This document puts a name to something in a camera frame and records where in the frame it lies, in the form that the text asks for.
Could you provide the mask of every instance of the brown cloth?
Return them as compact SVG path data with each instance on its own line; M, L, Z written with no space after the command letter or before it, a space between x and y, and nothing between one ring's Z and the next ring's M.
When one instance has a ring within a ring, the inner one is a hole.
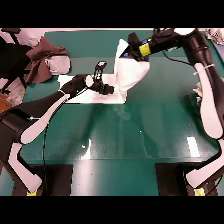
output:
M45 59L56 55L67 55L67 52L63 46L55 47L48 39L41 37L39 44L26 55L31 59L31 71L27 75L26 82L40 83L52 77Z

